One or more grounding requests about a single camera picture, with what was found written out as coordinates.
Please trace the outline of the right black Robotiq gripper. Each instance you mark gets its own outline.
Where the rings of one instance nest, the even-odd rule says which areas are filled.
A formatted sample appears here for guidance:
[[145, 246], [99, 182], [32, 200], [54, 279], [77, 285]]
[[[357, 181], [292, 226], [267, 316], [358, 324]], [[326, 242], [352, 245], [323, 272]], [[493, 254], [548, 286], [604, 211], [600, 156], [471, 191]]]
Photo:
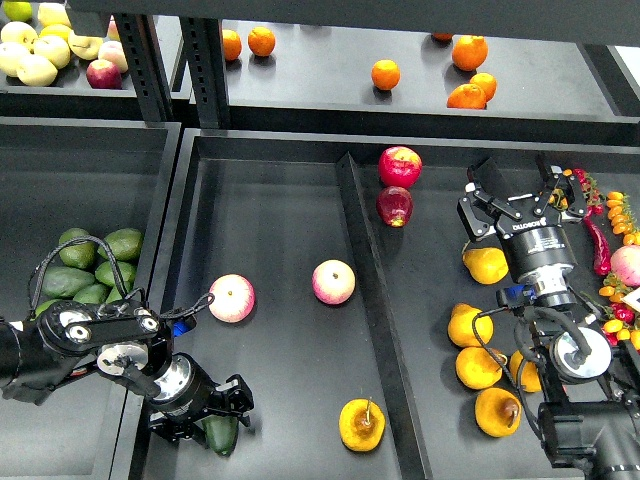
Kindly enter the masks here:
[[576, 258], [564, 225], [586, 216], [586, 201], [572, 174], [569, 208], [559, 211], [549, 205], [564, 169], [549, 164], [542, 153], [535, 162], [542, 187], [534, 197], [510, 198], [512, 189], [496, 167], [469, 167], [457, 213], [471, 241], [497, 234], [512, 279], [532, 289], [536, 306], [568, 308], [577, 302], [566, 281]]

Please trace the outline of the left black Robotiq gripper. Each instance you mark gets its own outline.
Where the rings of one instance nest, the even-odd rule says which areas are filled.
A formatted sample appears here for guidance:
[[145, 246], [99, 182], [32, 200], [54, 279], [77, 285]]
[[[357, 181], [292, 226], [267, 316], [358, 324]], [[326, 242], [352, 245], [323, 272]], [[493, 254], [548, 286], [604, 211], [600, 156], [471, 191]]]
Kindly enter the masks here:
[[192, 357], [178, 353], [154, 383], [160, 393], [149, 400], [156, 413], [149, 416], [148, 429], [170, 443], [184, 439], [206, 447], [204, 430], [193, 422], [212, 412], [251, 426], [253, 393], [240, 374], [217, 385]]

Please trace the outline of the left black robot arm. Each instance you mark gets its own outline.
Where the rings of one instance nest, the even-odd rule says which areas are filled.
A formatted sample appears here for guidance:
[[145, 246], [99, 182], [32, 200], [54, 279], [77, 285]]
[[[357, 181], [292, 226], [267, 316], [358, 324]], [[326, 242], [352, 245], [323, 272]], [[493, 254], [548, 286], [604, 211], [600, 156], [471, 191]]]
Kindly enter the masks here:
[[[39, 311], [45, 274], [67, 247], [94, 243], [105, 250], [121, 297], [111, 303], [60, 300]], [[195, 315], [215, 299], [207, 293], [187, 308], [157, 314], [143, 289], [127, 291], [110, 246], [92, 235], [69, 239], [53, 249], [28, 282], [25, 320], [1, 323], [1, 394], [41, 405], [56, 390], [99, 373], [143, 397], [149, 431], [174, 443], [192, 439], [213, 446], [211, 419], [250, 426], [251, 389], [235, 374], [213, 381], [188, 354], [173, 350], [174, 326], [195, 325]]]

